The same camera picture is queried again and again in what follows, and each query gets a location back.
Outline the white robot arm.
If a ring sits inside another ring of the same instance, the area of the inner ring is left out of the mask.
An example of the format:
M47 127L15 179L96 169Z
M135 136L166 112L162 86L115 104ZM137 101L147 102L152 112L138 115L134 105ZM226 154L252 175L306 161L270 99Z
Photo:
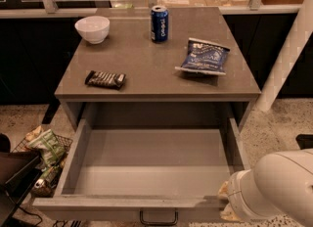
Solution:
M313 227L313 150L276 152L225 181L218 198L227 221L261 222L285 214Z

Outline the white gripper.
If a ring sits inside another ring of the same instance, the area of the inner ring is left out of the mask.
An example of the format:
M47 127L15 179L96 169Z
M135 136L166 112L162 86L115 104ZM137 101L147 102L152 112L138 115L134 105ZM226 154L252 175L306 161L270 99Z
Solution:
M217 193L219 200L227 200L236 215L245 222L261 222L280 211L260 193L252 170L242 170L231 175Z

